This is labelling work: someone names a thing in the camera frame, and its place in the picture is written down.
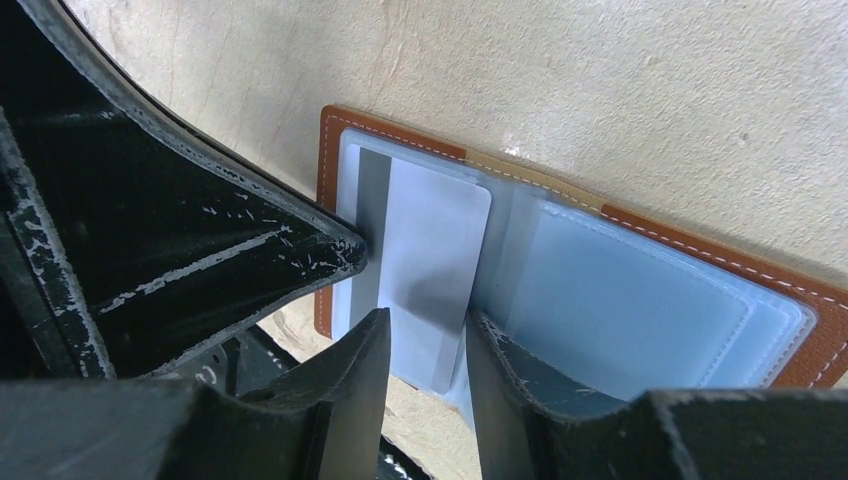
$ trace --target brown leather corner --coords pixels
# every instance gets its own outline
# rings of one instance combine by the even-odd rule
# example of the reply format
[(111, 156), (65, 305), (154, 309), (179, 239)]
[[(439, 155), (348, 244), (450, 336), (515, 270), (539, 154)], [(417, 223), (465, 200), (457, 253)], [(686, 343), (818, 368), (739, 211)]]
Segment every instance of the brown leather corner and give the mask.
[[(321, 111), (321, 144), (318, 150), (318, 203), (334, 212), (339, 180), (339, 140), (346, 128), (356, 128), (378, 137), (462, 163), (462, 147), (434, 139), (425, 133), (389, 123), (377, 117), (345, 107), (330, 105)], [(333, 289), (315, 294), (315, 330), (332, 338)]]
[(848, 370), (848, 292), (609, 204), (601, 215), (813, 308), (818, 323), (772, 386), (829, 387)]

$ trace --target brown leather edge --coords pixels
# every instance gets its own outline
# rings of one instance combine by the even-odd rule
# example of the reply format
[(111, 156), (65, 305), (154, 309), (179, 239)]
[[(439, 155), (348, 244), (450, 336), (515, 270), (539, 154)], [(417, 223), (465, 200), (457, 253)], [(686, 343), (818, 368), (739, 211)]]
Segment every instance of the brown leather edge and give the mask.
[[(584, 211), (602, 216), (638, 234), (808, 305), (818, 315), (818, 322), (798, 352), (778, 374), (772, 386), (832, 386), (848, 370), (848, 354), (843, 356), (848, 350), (848, 292), (844, 289), (610, 205), (602, 198), (554, 176), (478, 152), (466, 151), (447, 141), (434, 139), (426, 133), (412, 131), (387, 120), (339, 106), (326, 107), (322, 111), (321, 119), (318, 202), (331, 211), (336, 207), (339, 137), (344, 129), (354, 127), (389, 140), (400, 141), (449, 160), (544, 188)], [(327, 288), (316, 294), (315, 329), (330, 337), (331, 324), (332, 290)]]
[[(425, 150), (448, 160), (462, 163), (465, 159), (464, 148), (436, 140), (425, 133), (349, 108), (337, 105), (324, 107), (321, 111), (321, 143), (318, 149), (317, 199), (321, 206), (333, 212), (336, 210), (338, 189), (339, 140), (348, 127)], [(332, 338), (332, 319), (333, 289), (327, 287), (315, 293), (315, 330)]]
[(833, 386), (848, 370), (848, 292), (767, 261), (672, 229), (610, 204), (601, 214), (638, 234), (804, 303), (818, 322), (772, 386)]

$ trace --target wallet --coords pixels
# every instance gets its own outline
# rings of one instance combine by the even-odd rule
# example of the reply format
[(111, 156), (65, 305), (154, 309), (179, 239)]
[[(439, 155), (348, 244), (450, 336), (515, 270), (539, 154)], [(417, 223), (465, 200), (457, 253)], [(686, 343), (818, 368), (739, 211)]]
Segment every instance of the wallet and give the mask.
[(391, 372), (470, 421), (464, 321), (630, 400), (652, 388), (827, 387), (848, 292), (618, 207), (567, 181), (341, 106), (321, 115), (318, 203), (369, 245), (316, 294), (338, 339), (392, 315)]

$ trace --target gray stripe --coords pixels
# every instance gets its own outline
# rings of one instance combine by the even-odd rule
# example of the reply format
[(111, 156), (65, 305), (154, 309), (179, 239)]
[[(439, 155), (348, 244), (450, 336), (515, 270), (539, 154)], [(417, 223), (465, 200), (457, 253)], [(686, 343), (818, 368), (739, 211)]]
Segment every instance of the gray stripe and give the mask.
[(350, 295), (350, 328), (377, 307), (391, 166), (391, 157), (365, 148), (360, 149), (356, 227), (368, 245), (370, 258), (365, 270), (353, 277)]

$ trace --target beige floor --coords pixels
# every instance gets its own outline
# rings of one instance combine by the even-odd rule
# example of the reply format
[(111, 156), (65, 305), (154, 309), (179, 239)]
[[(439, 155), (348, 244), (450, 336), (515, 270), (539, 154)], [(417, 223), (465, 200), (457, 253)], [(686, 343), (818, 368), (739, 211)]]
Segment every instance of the beige floor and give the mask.
[[(176, 113), (314, 194), (345, 103), (514, 155), (848, 286), (848, 9), (836, 0), (69, 0)], [(264, 325), (305, 358), (310, 299)], [(388, 435), (475, 478), (458, 416), (393, 382)]]

